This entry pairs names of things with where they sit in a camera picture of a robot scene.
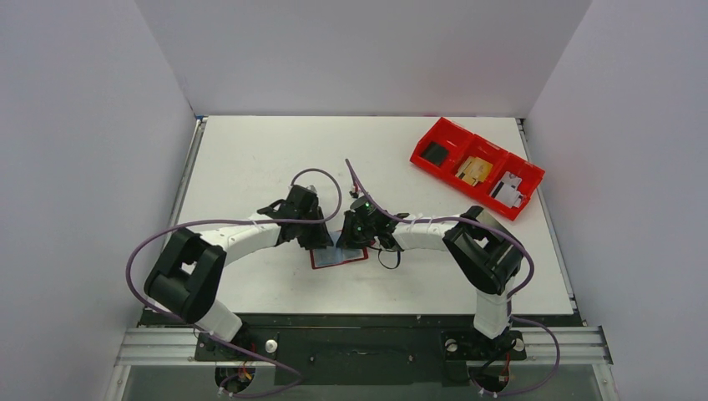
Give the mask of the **red leather card holder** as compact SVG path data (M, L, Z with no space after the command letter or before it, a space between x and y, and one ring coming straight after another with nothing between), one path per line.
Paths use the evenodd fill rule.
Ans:
M328 246L326 248L310 250L310 258L311 268L317 270L352 262L365 261L368 259L368 252L365 249L345 249L336 246Z

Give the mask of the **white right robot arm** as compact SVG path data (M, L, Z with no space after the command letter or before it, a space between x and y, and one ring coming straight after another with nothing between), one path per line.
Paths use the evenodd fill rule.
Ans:
M481 206L445 217L392 215L372 201L355 200L344 214L336 247L385 251L445 251L477 291L473 327L495 339L511 324L508 295L523 252L520 242Z

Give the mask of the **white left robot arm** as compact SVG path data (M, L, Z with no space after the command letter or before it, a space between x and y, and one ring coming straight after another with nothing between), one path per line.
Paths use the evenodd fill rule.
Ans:
M224 268L251 253L296 240L306 250L332 246L313 186L293 185L285 199L259 209L243 226L173 233L144 283L147 296L184 322L235 341L240 317L216 295Z

